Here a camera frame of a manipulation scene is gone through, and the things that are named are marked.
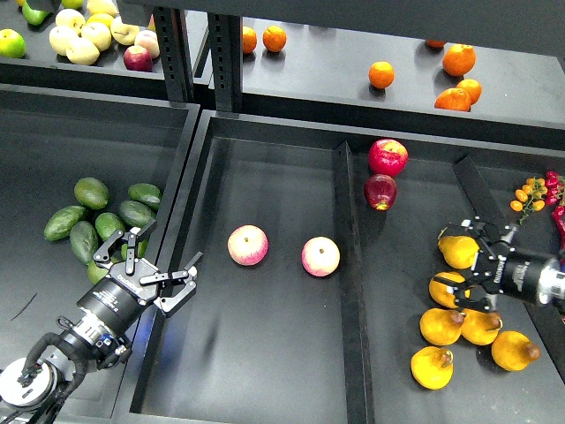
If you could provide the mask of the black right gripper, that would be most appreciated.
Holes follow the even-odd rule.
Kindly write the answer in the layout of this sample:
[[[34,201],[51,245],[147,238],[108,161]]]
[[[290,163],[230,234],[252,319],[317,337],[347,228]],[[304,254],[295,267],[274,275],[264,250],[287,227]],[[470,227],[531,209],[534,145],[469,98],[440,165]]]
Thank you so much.
[[[438,240],[467,236],[480,247],[471,267],[470,282],[459,272],[464,278],[460,284],[437,278],[452,287],[455,309],[496,312],[494,295],[499,294],[533,305],[556,304],[556,258],[513,246],[518,230],[517,224],[498,225],[475,216],[459,224],[450,223],[440,232]]]

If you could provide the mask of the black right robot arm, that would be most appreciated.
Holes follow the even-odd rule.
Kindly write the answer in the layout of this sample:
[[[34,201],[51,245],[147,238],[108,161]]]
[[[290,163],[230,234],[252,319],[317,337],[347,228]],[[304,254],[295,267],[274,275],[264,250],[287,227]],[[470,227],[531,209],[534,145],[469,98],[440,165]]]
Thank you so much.
[[[536,306],[564,306],[564,273],[557,258],[513,244],[518,227],[497,226],[477,217],[449,224],[438,236],[444,261],[463,277],[438,278],[459,308],[492,313],[499,295]]]

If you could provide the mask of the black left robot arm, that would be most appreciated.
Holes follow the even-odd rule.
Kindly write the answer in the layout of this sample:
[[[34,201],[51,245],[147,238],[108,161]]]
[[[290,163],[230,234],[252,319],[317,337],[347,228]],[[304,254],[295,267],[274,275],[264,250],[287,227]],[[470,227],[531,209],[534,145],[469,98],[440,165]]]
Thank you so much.
[[[138,244],[156,226],[116,230],[93,255],[105,275],[77,303],[82,317],[59,318],[59,334],[44,334],[26,357],[1,373],[1,399],[11,412],[3,421],[52,423],[90,373],[125,363],[132,354],[130,327],[151,306],[171,317],[196,292],[196,253],[175,272],[160,271],[138,256]]]

